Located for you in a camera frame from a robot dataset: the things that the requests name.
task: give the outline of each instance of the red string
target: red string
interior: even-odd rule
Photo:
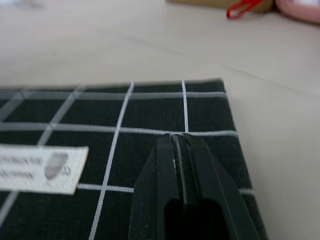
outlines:
[[[228,19],[239,19],[242,17],[243,14],[245,14],[246,12],[249,12],[251,9],[253,9],[256,5],[260,4],[262,1],[263,0],[241,0],[241,2],[238,2],[227,9],[226,17]]]

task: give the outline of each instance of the fabric surface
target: fabric surface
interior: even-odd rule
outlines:
[[[200,136],[268,239],[220,79],[0,91],[0,143],[89,146],[74,195],[0,191],[1,240],[125,240],[135,180],[156,138]]]

